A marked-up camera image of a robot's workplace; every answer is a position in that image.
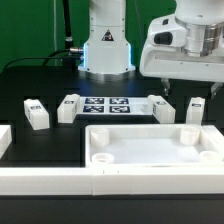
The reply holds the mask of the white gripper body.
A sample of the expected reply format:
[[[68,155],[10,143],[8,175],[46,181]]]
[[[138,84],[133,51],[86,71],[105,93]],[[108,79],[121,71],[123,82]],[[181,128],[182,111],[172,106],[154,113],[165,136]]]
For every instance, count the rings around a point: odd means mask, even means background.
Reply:
[[[186,23],[174,14],[148,28],[140,72],[145,77],[224,82],[224,24]]]

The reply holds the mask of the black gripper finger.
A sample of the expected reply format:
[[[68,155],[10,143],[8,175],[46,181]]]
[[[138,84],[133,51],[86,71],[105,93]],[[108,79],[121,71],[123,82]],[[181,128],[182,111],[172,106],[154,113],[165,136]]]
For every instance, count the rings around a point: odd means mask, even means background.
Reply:
[[[217,92],[223,87],[221,82],[216,82],[211,86],[211,98],[217,95]]]
[[[169,92],[170,92],[170,82],[169,82],[169,80],[167,78],[162,78],[161,83],[162,83],[163,88],[164,88],[164,94],[166,96],[168,96]]]

